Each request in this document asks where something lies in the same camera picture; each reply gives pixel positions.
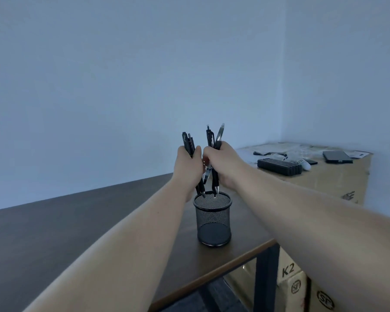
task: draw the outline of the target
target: desk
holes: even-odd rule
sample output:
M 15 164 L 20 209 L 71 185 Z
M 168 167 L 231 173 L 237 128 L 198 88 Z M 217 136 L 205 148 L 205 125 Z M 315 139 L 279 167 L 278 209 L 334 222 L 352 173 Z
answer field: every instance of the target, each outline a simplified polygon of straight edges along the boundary
M 92 243 L 170 178 L 166 174 L 1 209 L 0 312 L 22 311 Z M 173 303 L 259 254 L 263 256 L 257 265 L 263 269 L 258 267 L 258 274 L 266 274 L 274 264 L 272 258 L 277 270 L 278 253 L 272 257 L 263 253 L 274 249 L 275 240 L 236 193 L 222 191 L 233 200 L 231 242 L 217 249 L 201 245 L 195 208 L 187 203 L 151 310 Z M 275 285 L 275 278 L 269 284 Z M 267 291 L 265 284 L 257 286 Z

